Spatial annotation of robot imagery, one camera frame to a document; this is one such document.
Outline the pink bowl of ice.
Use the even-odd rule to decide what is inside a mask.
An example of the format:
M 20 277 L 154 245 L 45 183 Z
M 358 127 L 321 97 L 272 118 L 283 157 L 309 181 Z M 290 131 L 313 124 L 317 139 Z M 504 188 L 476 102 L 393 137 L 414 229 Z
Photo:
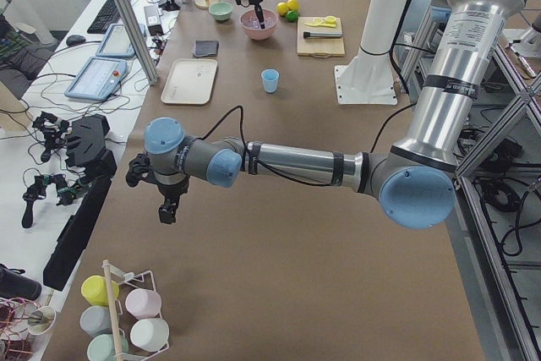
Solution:
M 255 41 L 262 41 L 270 38 L 276 30 L 278 16 L 275 12 L 269 9 L 263 9 L 264 28 L 261 27 L 260 21 L 254 10 L 249 10 L 243 13 L 240 18 L 244 34 Z

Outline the light blue plastic cup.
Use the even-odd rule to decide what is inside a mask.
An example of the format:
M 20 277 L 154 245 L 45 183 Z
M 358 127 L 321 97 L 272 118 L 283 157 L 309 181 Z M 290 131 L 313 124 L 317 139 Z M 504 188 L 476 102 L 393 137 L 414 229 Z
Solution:
M 267 68 L 260 74 L 264 91 L 268 94 L 272 94 L 277 91 L 280 74 L 273 68 Z

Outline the pink cup on rack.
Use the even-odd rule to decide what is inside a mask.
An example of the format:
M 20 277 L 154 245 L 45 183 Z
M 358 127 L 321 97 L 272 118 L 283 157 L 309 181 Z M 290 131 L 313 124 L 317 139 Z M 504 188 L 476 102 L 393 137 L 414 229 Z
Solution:
M 160 294 L 149 289 L 136 288 L 125 299 L 126 310 L 138 320 L 156 317 L 161 305 Z

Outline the white cup on rack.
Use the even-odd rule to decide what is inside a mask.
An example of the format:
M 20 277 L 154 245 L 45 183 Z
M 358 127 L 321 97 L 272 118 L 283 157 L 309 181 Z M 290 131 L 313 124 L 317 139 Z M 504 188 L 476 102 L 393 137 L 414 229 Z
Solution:
M 156 352 L 167 344 L 169 332 L 169 325 L 163 319 L 143 319 L 132 327 L 130 340 L 138 348 Z

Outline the grey cup on rack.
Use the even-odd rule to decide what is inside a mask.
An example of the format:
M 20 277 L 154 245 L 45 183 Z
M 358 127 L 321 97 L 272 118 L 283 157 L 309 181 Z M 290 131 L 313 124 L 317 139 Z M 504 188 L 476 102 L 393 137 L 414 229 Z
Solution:
M 112 333 L 109 308 L 93 305 L 79 319 L 80 328 L 91 337 Z

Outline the green cup on rack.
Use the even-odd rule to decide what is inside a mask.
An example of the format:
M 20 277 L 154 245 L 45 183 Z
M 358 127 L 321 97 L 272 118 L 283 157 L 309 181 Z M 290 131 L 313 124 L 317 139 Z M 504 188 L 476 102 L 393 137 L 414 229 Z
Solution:
M 94 337 L 86 350 L 90 361 L 115 361 L 116 350 L 112 334 L 101 334 Z

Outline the yellow lemon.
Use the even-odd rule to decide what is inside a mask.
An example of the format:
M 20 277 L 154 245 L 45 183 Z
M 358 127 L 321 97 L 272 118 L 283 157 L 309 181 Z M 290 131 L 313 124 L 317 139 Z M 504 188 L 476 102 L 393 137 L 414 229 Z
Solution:
M 276 5 L 276 12 L 280 15 L 280 16 L 286 16 L 287 13 L 290 11 L 287 3 L 284 3 L 284 2 L 280 2 Z
M 298 0 L 287 0 L 288 9 L 291 11 L 299 11 L 300 5 Z

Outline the green lime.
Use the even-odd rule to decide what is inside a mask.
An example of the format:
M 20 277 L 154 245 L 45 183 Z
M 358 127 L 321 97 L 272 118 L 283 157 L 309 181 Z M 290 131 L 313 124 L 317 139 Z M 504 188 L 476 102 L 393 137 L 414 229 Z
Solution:
M 296 10 L 289 10 L 286 15 L 285 15 L 285 18 L 288 22 L 290 23 L 294 23 L 294 22 L 297 22 L 298 21 L 298 12 Z

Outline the mint green bowl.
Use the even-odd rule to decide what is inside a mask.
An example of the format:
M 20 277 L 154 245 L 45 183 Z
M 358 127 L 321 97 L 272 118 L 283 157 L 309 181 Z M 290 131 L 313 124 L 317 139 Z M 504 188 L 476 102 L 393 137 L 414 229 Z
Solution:
M 233 6 L 228 2 L 212 3 L 208 9 L 216 22 L 225 22 L 232 17 Z

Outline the grey folded cloth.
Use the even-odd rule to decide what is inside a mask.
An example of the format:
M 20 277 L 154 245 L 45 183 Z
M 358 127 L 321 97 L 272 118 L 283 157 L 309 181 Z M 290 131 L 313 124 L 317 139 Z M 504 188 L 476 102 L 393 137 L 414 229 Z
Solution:
M 219 49 L 219 41 L 196 40 L 192 51 L 194 57 L 216 57 Z

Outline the long black box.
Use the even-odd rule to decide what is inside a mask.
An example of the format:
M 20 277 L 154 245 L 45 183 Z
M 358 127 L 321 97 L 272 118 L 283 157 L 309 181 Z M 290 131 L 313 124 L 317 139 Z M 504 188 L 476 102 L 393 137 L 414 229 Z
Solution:
M 62 291 L 86 249 L 101 208 L 112 184 L 110 178 L 98 178 L 81 201 L 57 238 L 57 245 L 43 270 L 43 284 Z

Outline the cream plastic tray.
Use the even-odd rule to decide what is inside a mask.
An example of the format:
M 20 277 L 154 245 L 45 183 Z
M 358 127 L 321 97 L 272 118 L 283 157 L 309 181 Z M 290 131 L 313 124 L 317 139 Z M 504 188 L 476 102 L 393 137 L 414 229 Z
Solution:
M 161 93 L 161 101 L 167 105 L 206 104 L 211 97 L 217 67 L 214 59 L 175 60 Z

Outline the blue teach pendant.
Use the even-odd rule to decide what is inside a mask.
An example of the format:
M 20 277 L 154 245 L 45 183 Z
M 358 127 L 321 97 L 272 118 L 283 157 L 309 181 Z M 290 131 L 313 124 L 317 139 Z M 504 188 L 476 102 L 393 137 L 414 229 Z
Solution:
M 96 56 L 122 59 L 130 59 L 135 56 L 134 47 L 123 24 L 116 23 L 108 27 L 96 51 Z
M 105 101 L 121 84 L 128 72 L 123 59 L 91 57 L 64 91 L 72 99 Z

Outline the black keyboard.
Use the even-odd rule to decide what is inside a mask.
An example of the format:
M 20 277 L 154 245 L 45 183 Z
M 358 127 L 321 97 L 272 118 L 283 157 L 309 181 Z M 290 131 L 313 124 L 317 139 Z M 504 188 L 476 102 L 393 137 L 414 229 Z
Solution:
M 122 21 L 115 0 L 106 0 L 98 11 L 92 23 L 86 30 L 87 34 L 103 35 L 109 27 Z

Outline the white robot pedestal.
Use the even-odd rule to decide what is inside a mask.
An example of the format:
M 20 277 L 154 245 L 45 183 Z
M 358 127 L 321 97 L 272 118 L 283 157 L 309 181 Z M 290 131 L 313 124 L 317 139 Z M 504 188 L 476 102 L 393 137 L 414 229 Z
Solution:
M 359 51 L 347 65 L 335 66 L 341 105 L 395 105 L 390 51 L 407 0 L 370 0 Z

